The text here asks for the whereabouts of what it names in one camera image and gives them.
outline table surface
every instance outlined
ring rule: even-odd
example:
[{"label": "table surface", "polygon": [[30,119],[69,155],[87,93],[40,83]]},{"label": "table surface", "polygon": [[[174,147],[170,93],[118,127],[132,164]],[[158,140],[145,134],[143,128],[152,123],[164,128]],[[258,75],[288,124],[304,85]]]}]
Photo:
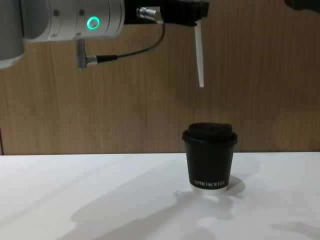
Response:
[{"label": "table surface", "polygon": [[237,153],[200,196],[185,154],[0,156],[1,240],[319,240],[320,153]]}]

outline metal connector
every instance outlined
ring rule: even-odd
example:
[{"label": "metal connector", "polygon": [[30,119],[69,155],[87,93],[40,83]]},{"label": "metal connector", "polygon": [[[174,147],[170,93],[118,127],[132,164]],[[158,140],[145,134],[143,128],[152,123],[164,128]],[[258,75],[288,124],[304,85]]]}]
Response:
[{"label": "metal connector", "polygon": [[98,59],[97,59],[97,56],[88,56],[86,58],[86,64],[87,65],[96,65],[98,64]]},{"label": "metal connector", "polygon": [[136,15],[141,19],[148,19],[156,22],[157,24],[164,23],[164,19],[162,18],[161,12],[154,9],[150,9],[143,6],[138,7],[136,9]]}]

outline black cup lid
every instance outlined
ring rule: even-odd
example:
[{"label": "black cup lid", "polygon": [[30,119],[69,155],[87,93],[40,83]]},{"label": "black cup lid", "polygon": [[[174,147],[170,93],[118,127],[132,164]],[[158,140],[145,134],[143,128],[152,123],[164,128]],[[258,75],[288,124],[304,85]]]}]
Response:
[{"label": "black cup lid", "polygon": [[237,143],[238,136],[233,132],[231,124],[201,122],[189,125],[183,133],[182,139],[186,142],[199,140],[208,143]]}]

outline black cable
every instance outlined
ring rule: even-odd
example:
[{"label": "black cable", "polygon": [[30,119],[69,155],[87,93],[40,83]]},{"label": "black cable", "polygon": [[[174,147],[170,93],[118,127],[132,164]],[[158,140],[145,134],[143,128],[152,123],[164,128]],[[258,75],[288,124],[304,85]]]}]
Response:
[{"label": "black cable", "polygon": [[159,40],[155,44],[153,44],[152,46],[147,47],[147,48],[142,49],[142,50],[139,50],[139,51],[134,51],[134,52],[130,52],[130,53],[122,54],[122,55],[101,55],[101,56],[96,56],[97,63],[100,64],[100,63],[115,61],[117,59],[127,58],[127,57],[135,56],[135,55],[138,55],[138,54],[143,54],[145,52],[153,50],[153,49],[155,49],[156,47],[158,47],[161,44],[161,42],[165,38],[165,35],[166,35],[166,25],[163,23],[162,24],[161,36],[160,36]]}]

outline wood paneling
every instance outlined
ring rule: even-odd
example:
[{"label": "wood paneling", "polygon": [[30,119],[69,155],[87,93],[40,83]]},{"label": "wood paneling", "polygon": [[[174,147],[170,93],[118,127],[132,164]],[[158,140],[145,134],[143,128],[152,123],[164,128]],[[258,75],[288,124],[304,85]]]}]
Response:
[{"label": "wood paneling", "polygon": [[[202,121],[233,124],[239,152],[320,150],[320,15],[282,0],[210,2],[204,89],[192,28],[168,25],[158,49],[83,71],[73,42],[26,44],[0,71],[5,153],[183,152],[183,130]],[[160,31],[126,26],[88,53],[141,49]]]}]

